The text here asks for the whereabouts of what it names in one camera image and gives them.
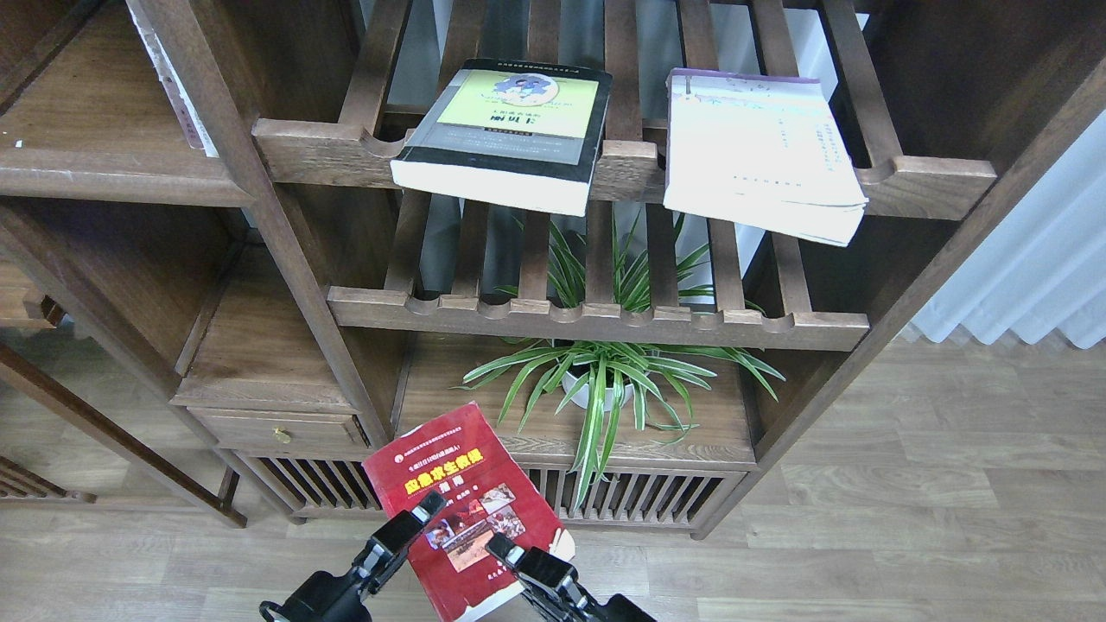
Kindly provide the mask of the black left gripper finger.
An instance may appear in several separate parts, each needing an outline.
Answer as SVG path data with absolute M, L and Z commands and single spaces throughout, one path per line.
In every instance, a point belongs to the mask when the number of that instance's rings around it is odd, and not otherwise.
M 406 562 L 410 546 L 446 507 L 440 493 L 430 491 L 413 511 L 400 511 L 371 536 L 363 548 L 363 588 L 382 589 Z

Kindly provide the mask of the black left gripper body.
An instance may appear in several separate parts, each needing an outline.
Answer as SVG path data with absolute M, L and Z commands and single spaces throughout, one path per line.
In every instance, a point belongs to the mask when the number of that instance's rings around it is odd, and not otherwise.
M 283 605 L 264 601 L 259 613 L 265 621 L 372 621 L 362 592 L 375 578 L 371 564 L 351 567 L 345 576 L 316 571 Z

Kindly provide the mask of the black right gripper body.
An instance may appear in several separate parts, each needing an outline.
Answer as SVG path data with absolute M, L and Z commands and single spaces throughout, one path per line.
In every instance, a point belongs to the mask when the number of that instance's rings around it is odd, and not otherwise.
M 573 564 L 536 547 L 513 547 L 510 570 L 523 585 L 523 597 L 545 621 L 653 621 L 627 597 L 616 593 L 599 603 Z

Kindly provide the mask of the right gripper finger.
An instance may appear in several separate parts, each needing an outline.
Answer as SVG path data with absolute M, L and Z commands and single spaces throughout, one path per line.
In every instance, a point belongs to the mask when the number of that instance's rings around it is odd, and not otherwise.
M 486 551 L 510 571 L 515 571 L 523 554 L 528 552 L 526 548 L 515 545 L 505 533 L 500 532 L 493 532 L 491 539 L 487 541 Z

